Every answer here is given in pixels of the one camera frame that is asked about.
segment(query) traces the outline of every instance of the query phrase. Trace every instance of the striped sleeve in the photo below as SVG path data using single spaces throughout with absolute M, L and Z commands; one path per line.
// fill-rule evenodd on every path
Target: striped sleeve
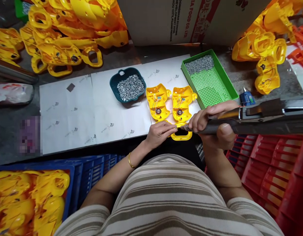
M 263 235 L 284 235 L 274 219 L 257 203 L 242 197 L 228 201 L 227 207 L 245 218 Z
M 68 217 L 54 236 L 96 235 L 109 215 L 108 208 L 102 205 L 84 207 Z

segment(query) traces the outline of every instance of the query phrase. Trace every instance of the bracelet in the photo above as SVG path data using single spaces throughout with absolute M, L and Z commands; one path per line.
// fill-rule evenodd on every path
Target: bracelet
M 131 152 L 128 154 L 128 163 L 129 163 L 129 165 L 130 165 L 133 169 L 135 169 L 135 166 L 133 166 L 133 165 L 131 164 L 131 161 L 129 160 L 130 155 L 131 155 Z

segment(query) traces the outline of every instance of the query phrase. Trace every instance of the hand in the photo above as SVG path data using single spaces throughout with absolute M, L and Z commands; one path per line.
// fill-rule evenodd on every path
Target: hand
M 208 115 L 217 115 L 225 111 L 233 110 L 234 108 L 239 107 L 239 105 L 232 100 L 219 103 L 214 106 L 209 106 L 205 110 L 201 110 L 191 118 L 188 126 L 195 133 L 201 130 L 204 130 L 207 121 Z M 214 149 L 232 149 L 234 145 L 234 140 L 236 135 L 233 133 L 233 130 L 229 124 L 222 124 L 218 127 L 217 135 L 204 135 L 199 134 L 201 140 L 203 141 L 203 146 L 214 148 Z
M 150 126 L 147 138 L 145 140 L 146 145 L 150 150 L 160 146 L 167 137 L 177 132 L 176 125 L 172 125 L 169 122 L 161 121 Z

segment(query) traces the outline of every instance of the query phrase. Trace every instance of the green mesh tray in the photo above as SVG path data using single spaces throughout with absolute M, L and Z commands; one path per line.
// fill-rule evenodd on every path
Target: green mesh tray
M 211 55 L 213 57 L 215 64 L 214 68 L 190 75 L 185 67 L 185 63 L 194 61 L 206 55 Z M 197 93 L 197 101 L 202 109 L 239 97 L 212 49 L 184 60 L 181 68 L 192 90 Z

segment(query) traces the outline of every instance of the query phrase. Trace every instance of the cardboard box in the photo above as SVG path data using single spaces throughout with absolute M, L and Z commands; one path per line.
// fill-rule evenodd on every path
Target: cardboard box
M 118 0 L 136 46 L 232 47 L 270 0 Z

